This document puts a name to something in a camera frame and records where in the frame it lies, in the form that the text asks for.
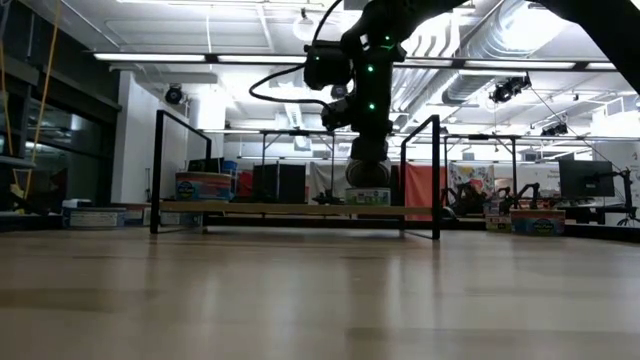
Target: red curtain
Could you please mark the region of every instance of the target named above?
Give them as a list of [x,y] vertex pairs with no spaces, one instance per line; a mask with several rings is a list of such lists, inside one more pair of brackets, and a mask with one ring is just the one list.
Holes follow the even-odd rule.
[[[407,188],[405,199],[407,207],[433,207],[438,203],[431,196],[431,166],[419,166],[407,164]],[[440,168],[440,189],[444,188],[444,167]],[[431,221],[431,216],[408,215],[407,220]]]

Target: monitor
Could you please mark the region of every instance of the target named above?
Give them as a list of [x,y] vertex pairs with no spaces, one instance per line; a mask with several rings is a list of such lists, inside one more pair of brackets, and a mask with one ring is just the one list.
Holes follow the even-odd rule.
[[613,166],[609,161],[559,160],[560,192],[565,198],[613,197]]

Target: security camera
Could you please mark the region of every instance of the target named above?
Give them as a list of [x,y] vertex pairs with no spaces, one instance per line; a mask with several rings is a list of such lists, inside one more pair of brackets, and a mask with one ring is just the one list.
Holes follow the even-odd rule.
[[171,105],[180,105],[184,100],[184,94],[182,93],[182,85],[171,84],[169,90],[164,95],[164,99]]

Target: wooden floor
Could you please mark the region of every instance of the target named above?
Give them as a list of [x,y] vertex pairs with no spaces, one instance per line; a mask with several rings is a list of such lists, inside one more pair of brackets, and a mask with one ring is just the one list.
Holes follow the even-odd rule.
[[0,359],[639,359],[640,248],[445,232],[0,234]]

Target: yellow rope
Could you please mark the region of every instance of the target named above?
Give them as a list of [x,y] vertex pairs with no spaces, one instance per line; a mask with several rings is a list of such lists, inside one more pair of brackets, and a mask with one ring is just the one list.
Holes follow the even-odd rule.
[[[4,123],[5,123],[5,129],[7,130],[7,142],[9,145],[9,155],[13,156],[13,136],[11,133],[11,120],[9,119],[9,96],[7,94],[7,78],[6,78],[6,70],[4,67],[4,41],[2,40],[0,40],[0,67],[2,67],[2,70],[0,70],[1,72],[0,77],[2,77],[2,101],[4,102]],[[19,189],[20,183],[18,182],[18,174],[16,173],[15,169],[13,169],[13,180],[15,181],[16,186],[18,186],[18,189]]]
[[[47,73],[44,78],[44,90],[42,91],[42,101],[40,103],[40,114],[38,115],[38,123],[36,125],[36,135],[33,138],[33,150],[31,151],[31,162],[36,162],[36,154],[38,151],[38,141],[40,140],[40,126],[42,125],[42,118],[44,117],[44,110],[47,103],[47,94],[49,93],[49,80],[51,78],[51,68],[53,66],[53,55],[55,54],[56,41],[58,39],[58,23],[60,21],[60,8],[62,0],[58,0],[56,3],[56,18],[53,22],[53,37],[51,39],[51,47],[49,49],[49,63],[47,64]],[[31,187],[31,173],[29,169],[27,174],[27,187],[24,192],[24,198],[29,196],[29,190]]]

